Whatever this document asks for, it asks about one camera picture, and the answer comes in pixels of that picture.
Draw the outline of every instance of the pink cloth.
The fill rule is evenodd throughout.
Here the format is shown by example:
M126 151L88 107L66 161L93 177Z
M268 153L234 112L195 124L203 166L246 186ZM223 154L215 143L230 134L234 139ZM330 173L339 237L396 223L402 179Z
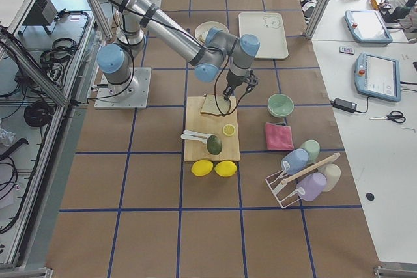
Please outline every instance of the pink cloth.
M268 150L294 150L290 126L265 123L265 137Z

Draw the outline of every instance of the white tray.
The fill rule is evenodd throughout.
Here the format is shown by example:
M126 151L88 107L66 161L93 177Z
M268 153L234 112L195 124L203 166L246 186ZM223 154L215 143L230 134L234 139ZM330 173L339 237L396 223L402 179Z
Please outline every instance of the white tray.
M288 57L284 23L279 13L242 12L239 14L239 34L253 34L261 47L256 59L285 59Z

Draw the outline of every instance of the scissors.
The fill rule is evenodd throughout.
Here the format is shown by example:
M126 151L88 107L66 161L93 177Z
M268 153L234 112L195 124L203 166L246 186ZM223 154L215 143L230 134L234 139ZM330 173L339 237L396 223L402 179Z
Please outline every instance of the scissors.
M401 111L391 111L390 114L383 117L372 117L370 120L391 120L394 123L402 124L405 122L405 116Z

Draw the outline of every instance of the plastic cup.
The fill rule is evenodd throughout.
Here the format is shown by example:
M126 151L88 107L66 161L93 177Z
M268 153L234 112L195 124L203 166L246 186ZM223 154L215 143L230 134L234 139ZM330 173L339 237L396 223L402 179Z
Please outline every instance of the plastic cup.
M306 167L308 153L304 149L296 149L281 160L281 168L288 174L294 175Z
M341 170L336 164L327 164L317 169L320 173L324 175L327 179L327 185L324 187L323 191L328 192L334 188L337 182L340 179Z
M301 149L304 149L308 153L307 164L313 164L320 153L320 144L313 139L304 141L300 146Z
M296 186L296 190L301 199L312 201L317 198L326 185L326 177L322 173L316 172L308 175L299 182Z

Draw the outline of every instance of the purple cup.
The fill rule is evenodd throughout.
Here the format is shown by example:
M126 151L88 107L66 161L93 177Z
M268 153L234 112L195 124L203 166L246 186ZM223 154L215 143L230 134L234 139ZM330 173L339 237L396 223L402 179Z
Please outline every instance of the purple cup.
M285 164L287 164L289 168L286 170L286 173L288 175L294 175L306 167L308 158L307 151L304 149L296 149L284 156L281 161L281 168L285 170L287 168Z
M305 177L302 181L300 181L297 186L296 190L298 195L301 199L306 201L312 201L324 190L324 187L327 185L326 177L319 172L313 173Z

